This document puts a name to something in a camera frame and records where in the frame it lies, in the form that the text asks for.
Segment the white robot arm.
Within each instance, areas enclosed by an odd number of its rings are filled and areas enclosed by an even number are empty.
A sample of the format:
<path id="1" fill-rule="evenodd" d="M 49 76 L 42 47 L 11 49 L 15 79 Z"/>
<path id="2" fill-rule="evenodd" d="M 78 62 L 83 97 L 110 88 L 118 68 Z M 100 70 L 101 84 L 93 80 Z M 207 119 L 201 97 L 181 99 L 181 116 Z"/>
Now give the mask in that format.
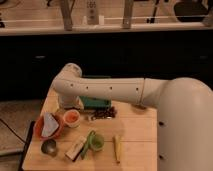
<path id="1" fill-rule="evenodd" d="M 82 96 L 115 100 L 157 111 L 157 171 L 213 171 L 213 89 L 189 77 L 84 78 L 66 64 L 52 81 L 62 108 Z"/>

